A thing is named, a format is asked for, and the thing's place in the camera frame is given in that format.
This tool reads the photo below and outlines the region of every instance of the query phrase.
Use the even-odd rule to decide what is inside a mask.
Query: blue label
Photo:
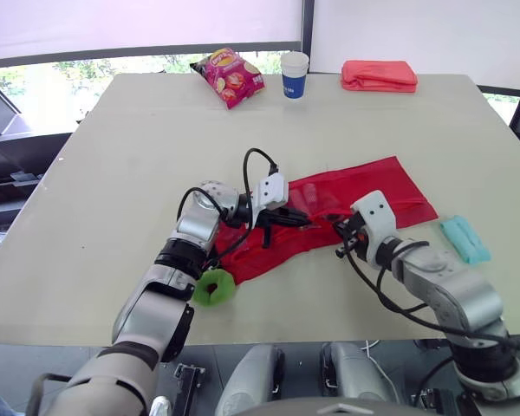
[[[283,75],[283,92],[289,98],[300,98],[304,94],[306,75],[300,78],[290,78]]]

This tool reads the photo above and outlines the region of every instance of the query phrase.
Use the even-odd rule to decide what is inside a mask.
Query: teal cloth
[[[491,253],[466,218],[455,215],[440,224],[443,234],[452,243],[465,263],[477,264],[491,260]]]

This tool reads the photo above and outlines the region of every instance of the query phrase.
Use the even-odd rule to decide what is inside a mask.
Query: red cloth
[[[404,61],[346,61],[341,85],[350,91],[413,93],[418,78]]]
[[[340,171],[323,172],[289,182],[288,205],[306,212],[311,225],[284,228],[274,225],[271,246],[262,248],[263,230],[254,229],[235,251],[222,260],[236,284],[262,275],[295,254],[331,244],[341,239],[332,228],[337,219],[352,215],[350,205],[367,193],[381,190],[404,228],[437,218],[437,213],[396,157],[378,160]],[[221,224],[216,240],[219,252],[232,244],[243,232]]]

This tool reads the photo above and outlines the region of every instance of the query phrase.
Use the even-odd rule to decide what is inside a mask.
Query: white window shade
[[[82,50],[296,42],[301,0],[0,0],[0,59]]]
[[[315,2],[310,70],[341,72],[347,59],[520,89],[520,0]]]

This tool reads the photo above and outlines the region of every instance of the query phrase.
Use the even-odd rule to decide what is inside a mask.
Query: window
[[[508,125],[512,120],[514,112],[517,110],[520,97],[501,94],[487,94],[484,97],[490,106],[501,116],[503,121]]]
[[[280,74],[287,51],[242,52],[263,74]],[[36,127],[73,124],[92,110],[115,75],[190,73],[189,63],[208,54],[129,56],[0,68],[0,89]]]

